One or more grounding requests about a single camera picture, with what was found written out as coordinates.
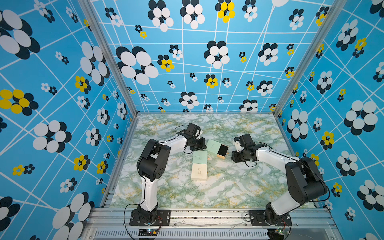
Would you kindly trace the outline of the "mint jewelry box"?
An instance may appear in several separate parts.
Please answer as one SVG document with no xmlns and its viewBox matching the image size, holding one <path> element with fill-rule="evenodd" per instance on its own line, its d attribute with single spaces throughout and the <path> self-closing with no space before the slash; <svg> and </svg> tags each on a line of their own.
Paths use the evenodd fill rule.
<svg viewBox="0 0 384 240">
<path fill-rule="evenodd" d="M 208 164 L 208 152 L 207 151 L 195 151 L 193 152 L 193 164 Z"/>
<path fill-rule="evenodd" d="M 225 159 L 227 152 L 229 150 L 228 146 L 223 145 L 214 140 L 208 140 L 206 146 L 207 146 L 206 150 L 208 152 L 216 155 L 218 158 L 221 158 L 221 159 Z"/>
</svg>

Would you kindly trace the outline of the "cream drawer jewelry box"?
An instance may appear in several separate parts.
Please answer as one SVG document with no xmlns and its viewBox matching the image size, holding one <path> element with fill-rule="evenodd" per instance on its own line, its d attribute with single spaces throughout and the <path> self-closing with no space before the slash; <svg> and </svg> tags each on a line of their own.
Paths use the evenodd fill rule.
<svg viewBox="0 0 384 240">
<path fill-rule="evenodd" d="M 208 173 L 208 165 L 206 164 L 193 164 L 191 179 L 195 181 L 206 181 Z"/>
</svg>

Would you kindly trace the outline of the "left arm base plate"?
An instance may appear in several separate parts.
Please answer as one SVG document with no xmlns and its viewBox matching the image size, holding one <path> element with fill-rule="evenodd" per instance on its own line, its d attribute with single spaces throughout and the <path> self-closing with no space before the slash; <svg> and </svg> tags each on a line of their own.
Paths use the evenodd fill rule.
<svg viewBox="0 0 384 240">
<path fill-rule="evenodd" d="M 130 226 L 169 226 L 171 210 L 157 210 L 154 214 L 135 209 L 131 212 Z"/>
</svg>

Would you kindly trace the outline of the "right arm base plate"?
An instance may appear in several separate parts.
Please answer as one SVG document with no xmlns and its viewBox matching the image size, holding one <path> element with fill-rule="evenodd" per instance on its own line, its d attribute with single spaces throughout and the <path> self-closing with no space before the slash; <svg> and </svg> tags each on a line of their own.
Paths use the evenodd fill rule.
<svg viewBox="0 0 384 240">
<path fill-rule="evenodd" d="M 290 227 L 291 216 L 286 213 L 278 216 L 272 210 L 250 210 L 251 224 L 254 227 Z"/>
</svg>

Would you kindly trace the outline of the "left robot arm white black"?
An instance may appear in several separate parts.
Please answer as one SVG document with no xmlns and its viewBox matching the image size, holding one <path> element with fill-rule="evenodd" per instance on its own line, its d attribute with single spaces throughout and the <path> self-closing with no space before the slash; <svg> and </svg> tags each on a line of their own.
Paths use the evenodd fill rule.
<svg viewBox="0 0 384 240">
<path fill-rule="evenodd" d="M 137 170 L 142 179 L 142 199 L 138 210 L 143 214 L 155 215 L 158 209 L 157 191 L 158 181 L 166 170 L 170 155 L 182 152 L 186 148 L 199 151 L 207 148 L 206 139 L 203 137 L 175 137 L 156 141 L 150 139 L 138 162 Z"/>
</svg>

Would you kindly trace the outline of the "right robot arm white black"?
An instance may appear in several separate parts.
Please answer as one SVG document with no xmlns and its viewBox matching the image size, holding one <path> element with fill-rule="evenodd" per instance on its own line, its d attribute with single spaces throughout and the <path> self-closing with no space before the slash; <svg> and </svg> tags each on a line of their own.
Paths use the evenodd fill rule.
<svg viewBox="0 0 384 240">
<path fill-rule="evenodd" d="M 290 157 L 267 147 L 250 147 L 233 151 L 235 163 L 259 161 L 286 174 L 287 191 L 266 205 L 265 219 L 274 224 L 278 219 L 329 192 L 318 167 L 310 158 Z"/>
</svg>

